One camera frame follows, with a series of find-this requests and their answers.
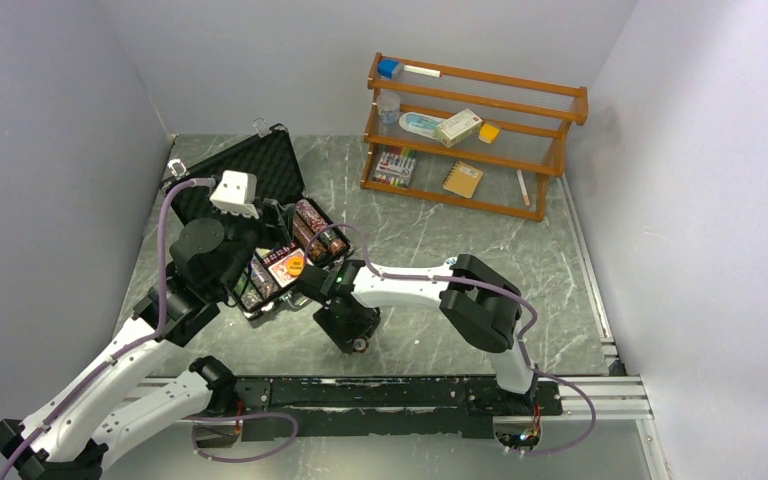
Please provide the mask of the clear plastic cup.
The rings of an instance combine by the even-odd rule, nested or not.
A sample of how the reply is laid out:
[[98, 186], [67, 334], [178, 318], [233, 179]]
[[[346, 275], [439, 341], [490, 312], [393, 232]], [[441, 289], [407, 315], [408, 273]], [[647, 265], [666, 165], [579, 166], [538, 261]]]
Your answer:
[[401, 116], [401, 99], [391, 91], [382, 91], [376, 97], [376, 110], [382, 125], [397, 123]]

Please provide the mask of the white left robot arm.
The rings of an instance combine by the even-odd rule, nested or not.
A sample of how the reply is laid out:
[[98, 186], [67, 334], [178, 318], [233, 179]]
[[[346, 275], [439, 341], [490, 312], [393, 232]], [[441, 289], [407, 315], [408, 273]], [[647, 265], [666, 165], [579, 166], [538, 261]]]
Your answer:
[[159, 219], [158, 280], [104, 350], [48, 403], [23, 419], [0, 421], [5, 478], [98, 479], [122, 455], [169, 425], [240, 414], [237, 378], [221, 361], [193, 361], [159, 393], [126, 407], [126, 395], [182, 351], [219, 313], [255, 251], [288, 243], [292, 208], [258, 218], [219, 214], [185, 224], [167, 247]]

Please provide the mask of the orange wooden shelf rack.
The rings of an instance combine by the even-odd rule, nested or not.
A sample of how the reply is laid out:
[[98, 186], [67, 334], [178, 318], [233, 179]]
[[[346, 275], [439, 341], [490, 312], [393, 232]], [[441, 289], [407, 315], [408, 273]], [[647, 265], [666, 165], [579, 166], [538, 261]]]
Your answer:
[[[441, 72], [440, 78], [402, 73], [396, 79], [376, 70], [392, 58]], [[367, 75], [373, 94], [363, 139], [368, 145], [362, 187], [437, 203], [499, 213], [540, 222], [544, 219], [551, 180], [566, 169], [566, 144], [571, 128], [589, 117], [588, 90], [561, 84], [488, 73], [377, 53]], [[417, 112], [445, 120], [469, 108], [485, 122], [501, 129], [493, 144], [478, 139], [479, 129], [451, 148], [437, 140], [404, 131], [397, 123], [382, 125], [376, 97], [391, 91], [401, 99], [401, 115]], [[417, 151], [417, 164], [408, 188], [377, 183], [372, 174], [383, 146]], [[442, 187], [456, 161], [484, 172], [473, 197], [463, 198]], [[531, 207], [523, 204], [516, 171], [522, 170]]]

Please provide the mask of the orange spiral notebook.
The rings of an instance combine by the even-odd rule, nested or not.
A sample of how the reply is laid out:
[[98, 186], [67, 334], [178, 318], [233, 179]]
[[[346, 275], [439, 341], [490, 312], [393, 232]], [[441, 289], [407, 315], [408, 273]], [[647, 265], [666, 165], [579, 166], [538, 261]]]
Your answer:
[[484, 176], [484, 172], [463, 161], [456, 161], [443, 181], [445, 191], [471, 199]]

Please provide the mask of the red playing card deck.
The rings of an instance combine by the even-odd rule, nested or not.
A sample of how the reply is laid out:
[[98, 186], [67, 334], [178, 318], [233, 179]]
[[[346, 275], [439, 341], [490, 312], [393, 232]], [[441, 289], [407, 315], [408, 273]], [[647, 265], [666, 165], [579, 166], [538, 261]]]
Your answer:
[[299, 275], [298, 277], [292, 277], [288, 275], [286, 272], [285, 262], [289, 257], [293, 257], [293, 256], [303, 256], [306, 260], [304, 251], [302, 249], [300, 248], [290, 249], [289, 247], [276, 249], [270, 252], [263, 259], [264, 266], [269, 271], [270, 275], [276, 281], [279, 287], [284, 288], [284, 287], [290, 286], [300, 276]]

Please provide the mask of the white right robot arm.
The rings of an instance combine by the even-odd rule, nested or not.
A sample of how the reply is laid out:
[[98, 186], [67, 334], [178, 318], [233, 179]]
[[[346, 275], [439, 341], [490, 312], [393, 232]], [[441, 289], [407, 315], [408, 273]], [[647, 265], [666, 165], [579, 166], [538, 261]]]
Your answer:
[[508, 412], [525, 413], [538, 399], [535, 375], [515, 345], [523, 309], [520, 291], [473, 255], [426, 268], [365, 260], [346, 260], [330, 270], [307, 266], [296, 290], [320, 305], [314, 320], [345, 353], [369, 346], [382, 307], [438, 311], [469, 345], [488, 355]]

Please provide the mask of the white pen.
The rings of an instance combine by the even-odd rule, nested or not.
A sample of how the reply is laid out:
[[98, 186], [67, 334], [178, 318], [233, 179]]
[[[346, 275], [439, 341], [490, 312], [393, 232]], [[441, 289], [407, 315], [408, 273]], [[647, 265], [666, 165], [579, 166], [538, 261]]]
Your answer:
[[516, 176], [517, 176], [517, 181], [518, 181], [519, 189], [520, 189], [520, 192], [521, 192], [523, 204], [524, 204], [524, 206], [526, 208], [530, 208], [531, 207], [531, 200], [530, 200], [528, 189], [526, 187], [525, 176], [524, 176], [523, 171], [522, 170], [517, 170], [516, 171]]

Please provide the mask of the purple red chip row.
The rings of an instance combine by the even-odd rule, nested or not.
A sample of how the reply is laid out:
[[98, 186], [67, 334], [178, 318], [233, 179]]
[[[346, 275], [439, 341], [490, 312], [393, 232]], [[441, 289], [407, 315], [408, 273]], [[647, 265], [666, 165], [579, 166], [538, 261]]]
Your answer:
[[328, 221], [309, 200], [299, 200], [295, 204], [295, 214], [298, 214], [307, 226], [311, 228], [314, 232], [314, 238], [318, 239], [327, 248], [328, 255], [338, 256], [348, 249], [348, 244], [335, 229], [325, 231], [325, 228], [329, 225]]

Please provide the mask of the white cardboard box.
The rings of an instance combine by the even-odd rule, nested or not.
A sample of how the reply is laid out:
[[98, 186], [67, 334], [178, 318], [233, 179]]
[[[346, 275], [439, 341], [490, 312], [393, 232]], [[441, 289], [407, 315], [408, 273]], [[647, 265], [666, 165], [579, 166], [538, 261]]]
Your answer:
[[483, 125], [483, 119], [471, 109], [466, 108], [440, 122], [434, 129], [434, 139], [443, 146], [451, 148], [472, 135]]

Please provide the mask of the orange brown chip row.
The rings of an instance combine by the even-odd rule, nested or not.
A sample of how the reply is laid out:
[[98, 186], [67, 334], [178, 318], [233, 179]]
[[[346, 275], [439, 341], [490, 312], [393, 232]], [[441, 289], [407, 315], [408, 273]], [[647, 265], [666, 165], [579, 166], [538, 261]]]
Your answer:
[[293, 217], [292, 232], [295, 239], [305, 249], [309, 250], [309, 257], [314, 262], [322, 261], [327, 257], [327, 248], [318, 239], [314, 238], [314, 232], [298, 214], [295, 214]]

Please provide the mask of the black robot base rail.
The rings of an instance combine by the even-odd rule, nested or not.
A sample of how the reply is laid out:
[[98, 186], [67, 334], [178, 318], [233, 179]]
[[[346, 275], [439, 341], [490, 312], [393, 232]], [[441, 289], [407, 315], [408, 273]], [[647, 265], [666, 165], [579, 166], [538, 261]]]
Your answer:
[[502, 390], [494, 376], [402, 377], [240, 376], [233, 413], [279, 412], [286, 419], [243, 425], [245, 441], [300, 437], [458, 434], [490, 439], [504, 417], [530, 418], [563, 412], [552, 381], [527, 394]]

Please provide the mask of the orange big blind button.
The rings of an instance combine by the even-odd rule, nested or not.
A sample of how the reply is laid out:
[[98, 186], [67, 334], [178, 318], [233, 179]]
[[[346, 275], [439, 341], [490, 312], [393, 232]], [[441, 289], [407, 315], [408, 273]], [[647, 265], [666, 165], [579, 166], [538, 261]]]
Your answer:
[[306, 266], [306, 260], [303, 256], [289, 257], [285, 262], [285, 269], [288, 275], [298, 277]]

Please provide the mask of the yellow small block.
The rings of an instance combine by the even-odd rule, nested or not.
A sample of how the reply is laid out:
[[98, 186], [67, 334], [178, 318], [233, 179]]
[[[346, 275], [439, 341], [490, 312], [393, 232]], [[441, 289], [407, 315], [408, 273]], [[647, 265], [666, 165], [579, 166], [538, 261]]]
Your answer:
[[485, 144], [493, 144], [500, 133], [501, 129], [498, 126], [485, 122], [479, 129], [478, 139]]

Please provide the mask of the green red chip row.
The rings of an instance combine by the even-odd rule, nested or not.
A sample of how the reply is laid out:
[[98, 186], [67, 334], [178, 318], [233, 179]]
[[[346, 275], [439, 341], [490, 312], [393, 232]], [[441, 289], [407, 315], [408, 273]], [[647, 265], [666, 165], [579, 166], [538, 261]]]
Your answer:
[[248, 272], [240, 277], [234, 286], [233, 294], [238, 306], [246, 312], [259, 309], [259, 305], [263, 301], [257, 286]]

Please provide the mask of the orange hundred chip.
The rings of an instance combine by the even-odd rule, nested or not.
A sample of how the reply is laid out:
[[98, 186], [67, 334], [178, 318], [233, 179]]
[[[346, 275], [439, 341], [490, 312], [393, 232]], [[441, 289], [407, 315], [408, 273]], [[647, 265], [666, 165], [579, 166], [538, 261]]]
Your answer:
[[353, 342], [353, 349], [357, 352], [364, 352], [368, 348], [368, 343], [363, 338], [358, 338]]

